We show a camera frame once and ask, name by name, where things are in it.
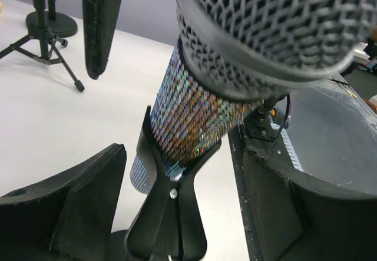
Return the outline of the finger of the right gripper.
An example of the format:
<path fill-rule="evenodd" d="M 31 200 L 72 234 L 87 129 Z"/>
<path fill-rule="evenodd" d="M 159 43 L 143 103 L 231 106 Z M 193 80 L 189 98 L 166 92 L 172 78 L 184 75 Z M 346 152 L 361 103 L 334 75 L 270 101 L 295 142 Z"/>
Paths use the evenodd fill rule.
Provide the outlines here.
<path fill-rule="evenodd" d="M 105 71 L 122 0 L 82 0 L 85 65 L 96 80 Z"/>

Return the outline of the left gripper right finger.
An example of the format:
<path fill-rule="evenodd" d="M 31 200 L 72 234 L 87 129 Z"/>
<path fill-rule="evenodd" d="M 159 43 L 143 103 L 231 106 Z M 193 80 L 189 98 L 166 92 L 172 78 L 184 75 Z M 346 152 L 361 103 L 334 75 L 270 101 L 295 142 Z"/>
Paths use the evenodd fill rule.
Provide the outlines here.
<path fill-rule="evenodd" d="M 349 190 L 253 147 L 243 153 L 264 260 L 375 260 L 376 196 Z"/>

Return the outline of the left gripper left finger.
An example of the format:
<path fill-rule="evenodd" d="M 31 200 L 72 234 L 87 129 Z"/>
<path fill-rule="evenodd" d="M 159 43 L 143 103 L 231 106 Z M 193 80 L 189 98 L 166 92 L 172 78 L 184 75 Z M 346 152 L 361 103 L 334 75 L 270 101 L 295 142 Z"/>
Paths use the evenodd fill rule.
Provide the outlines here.
<path fill-rule="evenodd" d="M 1 197 L 1 260 L 104 260 L 126 164 L 122 144 Z"/>

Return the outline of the black round-base mic stand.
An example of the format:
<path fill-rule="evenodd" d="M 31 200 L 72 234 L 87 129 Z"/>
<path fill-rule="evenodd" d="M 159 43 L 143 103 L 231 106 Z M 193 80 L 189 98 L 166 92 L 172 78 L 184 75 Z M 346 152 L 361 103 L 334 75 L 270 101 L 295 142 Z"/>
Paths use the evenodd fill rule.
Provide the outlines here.
<path fill-rule="evenodd" d="M 56 0 L 32 0 L 33 6 L 39 10 L 45 9 L 45 1 L 48 10 L 44 11 L 45 23 L 50 31 L 59 37 L 66 38 L 74 36 L 78 31 L 77 23 L 68 15 L 56 11 Z"/>

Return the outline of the black tripod stand with shockmount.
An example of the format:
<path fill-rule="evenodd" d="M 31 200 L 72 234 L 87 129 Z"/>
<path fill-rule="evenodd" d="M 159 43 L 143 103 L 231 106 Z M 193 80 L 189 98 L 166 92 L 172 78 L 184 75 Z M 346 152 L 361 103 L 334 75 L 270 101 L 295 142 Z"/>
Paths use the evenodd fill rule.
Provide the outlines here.
<path fill-rule="evenodd" d="M 35 11 L 30 13 L 25 20 L 28 28 L 28 33 L 26 34 L 26 36 L 3 49 L 1 51 L 1 58 L 7 56 L 13 51 L 17 51 L 45 65 L 62 64 L 67 70 L 67 73 L 69 73 L 70 77 L 73 79 L 76 89 L 79 92 L 83 92 L 85 90 L 84 85 L 73 73 L 56 46 L 56 44 L 59 43 L 65 48 L 68 46 L 68 41 L 65 38 L 53 34 L 45 23 L 44 11 L 48 10 L 47 1 L 45 1 L 45 9 L 39 10 L 35 7 L 34 9 Z M 22 48 L 24 44 L 33 39 L 39 42 L 41 53 L 40 56 L 37 56 Z"/>

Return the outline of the grey microphone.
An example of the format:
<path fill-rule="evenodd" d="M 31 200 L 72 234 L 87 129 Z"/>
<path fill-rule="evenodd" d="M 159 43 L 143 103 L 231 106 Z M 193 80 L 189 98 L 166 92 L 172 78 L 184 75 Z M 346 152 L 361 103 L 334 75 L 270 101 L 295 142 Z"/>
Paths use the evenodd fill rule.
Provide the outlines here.
<path fill-rule="evenodd" d="M 163 173 L 267 100 L 340 73 L 376 25 L 376 0 L 176 0 L 179 38 L 150 113 Z"/>

